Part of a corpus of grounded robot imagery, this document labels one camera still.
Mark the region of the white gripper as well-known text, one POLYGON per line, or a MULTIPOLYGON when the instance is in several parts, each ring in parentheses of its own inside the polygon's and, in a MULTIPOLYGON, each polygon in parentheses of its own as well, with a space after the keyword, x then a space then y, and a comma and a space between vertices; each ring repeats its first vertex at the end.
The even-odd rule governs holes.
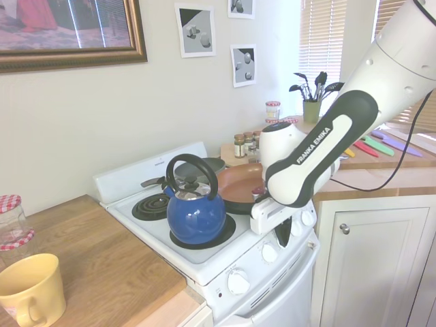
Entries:
POLYGON ((251 209, 250 228, 258 235, 275 229, 277 242, 285 248, 289 243, 292 228, 292 208, 284 206, 272 198, 255 203, 251 209))

